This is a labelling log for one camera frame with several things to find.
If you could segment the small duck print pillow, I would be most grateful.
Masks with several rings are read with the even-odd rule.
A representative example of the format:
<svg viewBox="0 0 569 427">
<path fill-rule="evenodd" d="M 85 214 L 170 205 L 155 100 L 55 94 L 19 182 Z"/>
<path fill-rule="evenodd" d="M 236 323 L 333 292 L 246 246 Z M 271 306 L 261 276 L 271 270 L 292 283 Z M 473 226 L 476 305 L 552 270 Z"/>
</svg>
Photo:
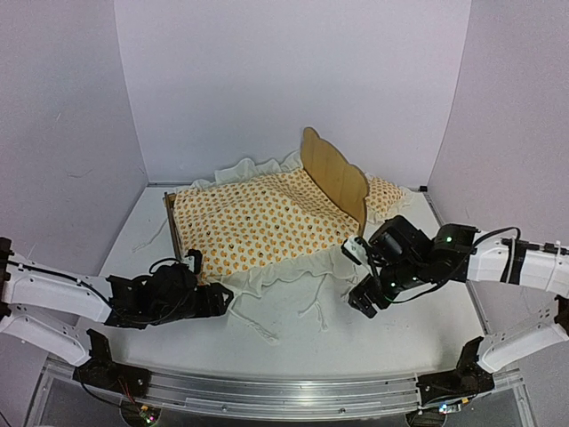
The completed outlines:
<svg viewBox="0 0 569 427">
<path fill-rule="evenodd" d="M 367 221 L 380 224 L 412 204 L 414 193 L 382 178 L 367 175 L 368 195 L 365 198 Z"/>
</svg>

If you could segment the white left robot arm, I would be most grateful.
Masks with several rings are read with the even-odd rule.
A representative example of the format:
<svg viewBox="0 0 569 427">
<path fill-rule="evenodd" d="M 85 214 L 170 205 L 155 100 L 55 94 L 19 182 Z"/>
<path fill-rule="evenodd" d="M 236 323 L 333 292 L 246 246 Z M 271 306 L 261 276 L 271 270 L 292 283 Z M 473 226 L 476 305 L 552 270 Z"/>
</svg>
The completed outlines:
<svg viewBox="0 0 569 427">
<path fill-rule="evenodd" d="M 95 337 L 56 318 L 66 313 L 95 323 L 144 330 L 185 319 L 224 316 L 234 294 L 220 283 L 199 281 L 202 255 L 187 262 L 163 258 L 135 278 L 79 276 L 33 262 L 1 239 L 1 331 L 47 350 L 102 389 L 119 381 L 119 369 L 94 354 Z"/>
</svg>

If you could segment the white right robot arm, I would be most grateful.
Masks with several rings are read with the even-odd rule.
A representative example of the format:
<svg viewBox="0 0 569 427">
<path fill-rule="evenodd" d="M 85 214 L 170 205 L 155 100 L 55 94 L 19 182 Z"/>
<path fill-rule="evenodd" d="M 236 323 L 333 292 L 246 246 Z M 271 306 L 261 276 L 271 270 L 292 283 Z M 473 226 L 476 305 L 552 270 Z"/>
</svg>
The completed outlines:
<svg viewBox="0 0 569 427">
<path fill-rule="evenodd" d="M 398 215 L 369 238 L 348 238 L 341 251 L 366 271 L 349 292 L 349 304 L 368 318 L 449 284 L 504 286 L 518 297 L 537 297 L 518 322 L 463 346 L 447 376 L 457 394 L 468 393 L 483 374 L 568 340 L 568 248 L 559 241 L 527 241 L 514 226 L 482 231 L 458 223 L 428 237 Z"/>
</svg>

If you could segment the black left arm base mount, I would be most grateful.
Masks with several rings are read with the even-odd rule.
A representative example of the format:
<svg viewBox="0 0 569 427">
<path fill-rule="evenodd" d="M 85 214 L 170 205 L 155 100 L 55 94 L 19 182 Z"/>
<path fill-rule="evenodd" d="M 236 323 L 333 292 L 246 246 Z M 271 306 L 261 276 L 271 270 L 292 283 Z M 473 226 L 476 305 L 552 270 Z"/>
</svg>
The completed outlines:
<svg viewBox="0 0 569 427">
<path fill-rule="evenodd" d="M 145 397 L 151 377 L 150 371 L 115 362 L 108 339 L 93 329 L 88 329 L 86 333 L 91 344 L 89 358 L 74 369 L 73 379 L 105 391 L 122 392 L 133 398 Z"/>
</svg>

